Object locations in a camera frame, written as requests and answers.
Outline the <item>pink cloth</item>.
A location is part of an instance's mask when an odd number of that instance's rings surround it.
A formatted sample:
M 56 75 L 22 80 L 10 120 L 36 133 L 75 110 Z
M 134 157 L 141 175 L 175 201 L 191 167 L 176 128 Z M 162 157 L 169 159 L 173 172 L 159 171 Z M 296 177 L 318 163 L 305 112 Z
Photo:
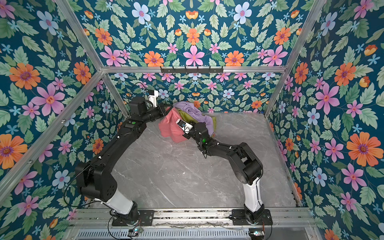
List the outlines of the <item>pink cloth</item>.
M 179 119 L 181 119 L 179 112 L 172 108 L 172 110 L 159 123 L 159 130 L 162 137 L 171 138 L 174 143 L 181 143 L 187 140 L 183 136 L 183 130 L 177 124 Z

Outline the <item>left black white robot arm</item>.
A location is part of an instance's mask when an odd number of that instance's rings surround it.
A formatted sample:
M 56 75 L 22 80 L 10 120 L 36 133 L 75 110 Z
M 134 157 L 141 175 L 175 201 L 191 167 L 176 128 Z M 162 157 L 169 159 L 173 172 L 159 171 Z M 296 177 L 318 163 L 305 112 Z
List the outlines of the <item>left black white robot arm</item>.
M 129 107 L 130 115 L 116 136 L 89 162 L 76 166 L 76 177 L 81 195 L 101 201 L 117 218 L 132 225 L 139 219 L 138 205 L 119 191 L 112 170 L 127 148 L 145 131 L 147 123 L 165 117 L 173 107 L 152 103 L 144 97 L 133 98 Z

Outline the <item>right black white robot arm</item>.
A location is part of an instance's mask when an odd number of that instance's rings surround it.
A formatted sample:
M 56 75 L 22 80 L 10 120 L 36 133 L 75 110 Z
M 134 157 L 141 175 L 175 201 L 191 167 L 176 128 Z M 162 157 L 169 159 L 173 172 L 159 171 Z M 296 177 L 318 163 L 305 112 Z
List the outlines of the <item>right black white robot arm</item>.
M 254 225 L 265 210 L 261 198 L 260 179 L 264 174 L 263 164 L 246 143 L 224 144 L 212 138 L 205 123 L 189 124 L 181 119 L 177 125 L 183 130 L 183 137 L 194 139 L 204 157 L 220 157 L 229 161 L 236 178 L 243 184 L 245 193 L 245 216 Z

